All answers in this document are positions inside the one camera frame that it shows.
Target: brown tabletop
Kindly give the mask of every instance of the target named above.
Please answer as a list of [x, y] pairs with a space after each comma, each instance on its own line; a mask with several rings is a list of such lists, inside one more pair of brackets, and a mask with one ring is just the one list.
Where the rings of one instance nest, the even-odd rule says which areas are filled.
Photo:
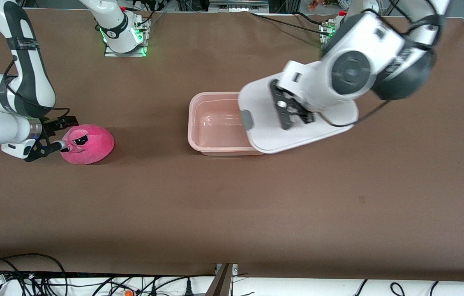
[[[317, 60], [316, 34], [248, 13], [168, 13], [146, 58], [104, 58], [88, 11], [28, 13], [57, 106], [117, 145], [88, 166], [0, 151], [0, 255], [42, 252], [81, 272], [208, 273], [235, 262], [250, 276], [464, 280], [461, 19], [448, 21], [414, 96], [308, 146], [226, 158], [190, 148], [192, 97]], [[0, 73], [9, 62], [0, 35]], [[358, 99], [362, 114], [378, 103]], [[19, 267], [55, 270], [35, 259]]]

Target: pink tray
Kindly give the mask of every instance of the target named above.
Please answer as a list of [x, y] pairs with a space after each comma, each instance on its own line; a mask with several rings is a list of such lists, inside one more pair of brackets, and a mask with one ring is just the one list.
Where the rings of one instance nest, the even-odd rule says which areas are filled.
[[239, 92], [201, 92], [190, 102], [188, 142], [204, 155], [261, 155], [250, 145], [237, 103]]

